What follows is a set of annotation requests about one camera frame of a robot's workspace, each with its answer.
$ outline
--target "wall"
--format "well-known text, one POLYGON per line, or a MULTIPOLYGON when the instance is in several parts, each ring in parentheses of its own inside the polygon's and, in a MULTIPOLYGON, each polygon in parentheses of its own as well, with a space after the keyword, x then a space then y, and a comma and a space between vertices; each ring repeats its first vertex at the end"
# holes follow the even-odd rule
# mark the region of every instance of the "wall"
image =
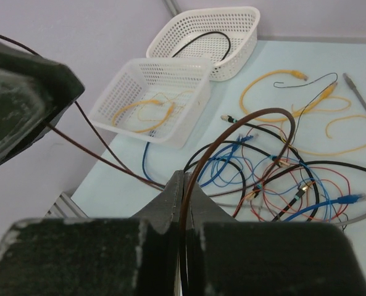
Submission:
MULTIPOLYGON (((0 0, 0 34, 67 64, 86 86, 78 101, 87 113, 128 59, 145 56, 169 19, 161 0, 0 0)), ((75 106, 58 128, 97 153, 104 150, 75 106)), ((0 234, 13 221, 43 216, 93 165, 91 157, 50 132, 1 166, 0 234)))
POLYGON ((366 42, 366 0, 176 0, 182 10, 254 6, 263 38, 352 38, 366 42))

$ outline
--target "white plastic bin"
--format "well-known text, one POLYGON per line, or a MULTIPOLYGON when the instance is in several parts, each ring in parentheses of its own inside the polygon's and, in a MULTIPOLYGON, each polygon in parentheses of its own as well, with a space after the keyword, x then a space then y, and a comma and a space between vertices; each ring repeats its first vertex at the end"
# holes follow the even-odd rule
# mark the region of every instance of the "white plastic bin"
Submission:
POLYGON ((208 59, 133 59, 111 81, 89 113, 95 126, 144 141, 181 148, 210 99, 208 59), (155 99, 161 104, 141 104, 122 112, 122 108, 155 99), (170 106, 173 112, 159 127, 170 106))
POLYGON ((147 49, 147 57, 172 57, 185 44, 195 37, 210 32, 220 34, 203 36, 184 50, 177 57, 205 57, 214 63, 210 79, 224 81, 234 77, 252 54, 257 44, 257 26, 260 12, 255 7, 223 7, 185 11, 169 21, 159 32, 147 49))

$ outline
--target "perforated basket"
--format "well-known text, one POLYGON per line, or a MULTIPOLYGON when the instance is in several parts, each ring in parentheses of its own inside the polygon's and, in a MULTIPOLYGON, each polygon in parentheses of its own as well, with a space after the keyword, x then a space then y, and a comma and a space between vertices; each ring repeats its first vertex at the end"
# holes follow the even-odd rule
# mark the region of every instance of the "perforated basket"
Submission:
POLYGON ((133 59, 111 81, 89 113, 94 125, 148 142, 183 147, 210 98, 208 59, 133 59), (139 104, 156 99, 161 104, 139 104), (171 114, 166 117, 173 104, 171 114), (157 128, 152 129, 166 117, 157 128), (150 129, 145 133, 135 131, 150 129))
POLYGON ((183 49, 177 57, 205 57, 214 63, 211 80, 224 81, 234 77, 252 54, 257 44, 257 25, 260 13, 255 7, 224 7, 196 9, 183 12, 169 21, 147 49, 147 57, 172 57, 195 37, 210 32, 183 49))

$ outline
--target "white table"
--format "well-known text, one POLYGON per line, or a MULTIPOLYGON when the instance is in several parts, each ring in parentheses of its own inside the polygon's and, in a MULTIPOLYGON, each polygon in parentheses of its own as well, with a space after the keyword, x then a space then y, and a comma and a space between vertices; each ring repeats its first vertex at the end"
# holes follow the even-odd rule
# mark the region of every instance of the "white table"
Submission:
MULTIPOLYGON (((335 137, 334 139, 328 139, 324 131, 325 125, 332 119, 353 114, 365 115, 364 109, 348 89, 341 75, 344 72, 350 74, 366 100, 366 44, 259 41, 253 55, 238 75, 229 81, 212 83, 212 97, 184 148, 175 150, 150 145, 147 158, 147 170, 150 176, 160 183, 166 183, 175 170, 184 167, 195 151, 212 142, 222 131, 229 127, 229 123, 221 121, 221 115, 229 114, 236 118, 241 118, 244 115, 239 108, 238 100, 247 84, 260 75, 277 69, 299 70, 308 75, 309 80, 318 78, 328 72, 337 72, 339 74, 339 85, 333 94, 344 96, 352 101, 352 106, 348 111, 304 115, 294 144, 296 147, 316 152, 336 152, 366 142, 365 119, 335 123, 330 128, 331 134, 335 137)), ((289 75, 271 76, 257 83, 247 93, 245 105, 249 110, 258 110, 265 107, 284 107, 291 110, 292 103, 295 108, 303 107, 332 79, 331 76, 305 88, 275 89, 272 86, 274 81, 284 81, 289 85, 301 84, 303 81, 289 75)), ((344 104, 337 100, 326 100, 319 105, 319 108, 338 109, 344 104)), ((284 129, 288 130, 288 124, 285 124, 284 129)), ((239 131, 239 133, 246 132, 247 128, 241 128, 239 131)), ((264 133, 257 133, 259 137, 250 144, 271 154, 277 154, 280 151, 280 141, 264 133)), ((235 133, 231 139, 236 139, 237 135, 238 133, 235 133)), ((110 144, 111 149, 128 167, 139 174, 142 174, 141 159, 144 146, 144 142, 120 134, 110 144)), ((254 163, 263 159, 262 155, 251 150, 247 150, 245 155, 254 163)), ((103 157, 113 160, 108 152, 105 152, 103 157)), ((302 157, 305 161, 339 160, 366 167, 366 149, 335 157, 314 157, 306 154, 302 154, 302 157)), ((353 193, 366 193, 366 173, 338 166, 327 167, 345 174, 350 179, 353 193)), ((346 193, 347 186, 343 179, 330 172, 322 170, 316 170, 316 172, 319 177, 330 178, 342 185, 341 188, 346 193)), ((292 185, 290 177, 286 176, 283 180, 288 180, 289 184, 292 185)), ((331 198, 339 196, 333 186, 325 185, 330 189, 331 198)), ((278 190, 278 186, 283 186, 282 181, 272 183, 271 188, 278 190)), ((231 185, 226 189, 229 190, 235 187, 239 186, 231 185)), ((205 188, 207 193, 224 190, 213 185, 205 188)), ((74 193, 73 200, 88 216, 129 217, 153 199, 157 193, 155 189, 136 179, 98 162, 74 193)), ((218 201, 236 204, 239 195, 240 193, 236 193, 222 197, 218 201)), ((233 211, 232 208, 226 208, 225 210, 228 213, 233 211)), ((366 212, 366 202, 351 205, 346 213, 350 218, 353 218, 364 212, 366 212)), ((255 217, 248 208, 245 208, 239 214, 239 220, 255 220, 255 217)), ((366 220, 348 226, 346 234, 353 244, 366 276, 366 220)))

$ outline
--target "basket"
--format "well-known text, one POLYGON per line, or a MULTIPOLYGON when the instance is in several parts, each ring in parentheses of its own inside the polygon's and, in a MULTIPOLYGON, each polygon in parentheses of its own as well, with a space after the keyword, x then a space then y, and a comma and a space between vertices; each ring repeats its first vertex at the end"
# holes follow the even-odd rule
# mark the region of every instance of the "basket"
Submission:
POLYGON ((210 32, 220 34, 203 36, 184 50, 177 57, 205 57, 214 63, 211 80, 224 81, 234 77, 252 54, 257 44, 257 25, 260 13, 255 7, 224 7, 196 9, 183 12, 169 21, 158 33, 147 49, 146 57, 173 57, 185 44, 195 37, 210 32))
POLYGON ((212 67, 208 59, 130 60, 96 101, 89 119, 105 130, 181 148, 210 99, 212 67), (154 99, 160 104, 140 104, 154 99), (152 128, 171 108, 166 121, 152 128))

